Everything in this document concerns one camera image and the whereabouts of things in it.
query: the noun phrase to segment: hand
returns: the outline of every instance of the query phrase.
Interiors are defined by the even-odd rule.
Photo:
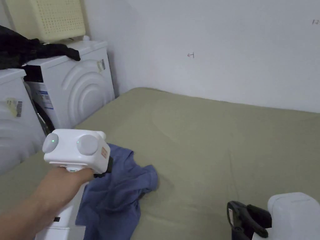
[[[85,168],[68,172],[65,168],[52,169],[41,181],[32,198],[41,204],[50,220],[77,194],[82,184],[93,179],[93,171]]]

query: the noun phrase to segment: white wall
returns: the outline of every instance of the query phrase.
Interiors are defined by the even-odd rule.
[[[3,0],[0,0],[0,25],[11,29],[10,22],[6,16]]]
[[[119,94],[135,87],[320,112],[319,0],[84,0],[110,45]],[[193,53],[195,58],[188,57]]]

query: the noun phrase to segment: laundry basket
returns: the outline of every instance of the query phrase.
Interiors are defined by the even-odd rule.
[[[6,0],[15,30],[44,42],[85,35],[80,0]]]

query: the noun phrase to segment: fitted sheet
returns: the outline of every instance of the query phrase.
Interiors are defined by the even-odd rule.
[[[266,209],[272,195],[298,191],[320,201],[320,114],[137,88],[77,128],[104,131],[157,169],[158,190],[141,199],[132,239],[231,239],[228,201]],[[0,176],[0,209],[49,169],[38,153]]]

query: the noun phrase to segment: washing machine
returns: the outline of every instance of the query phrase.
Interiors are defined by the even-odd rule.
[[[107,42],[75,41],[81,61],[67,56],[37,59],[23,69],[32,98],[55,128],[74,128],[115,98]]]
[[[25,75],[21,69],[0,70],[0,174],[39,151],[45,139]]]

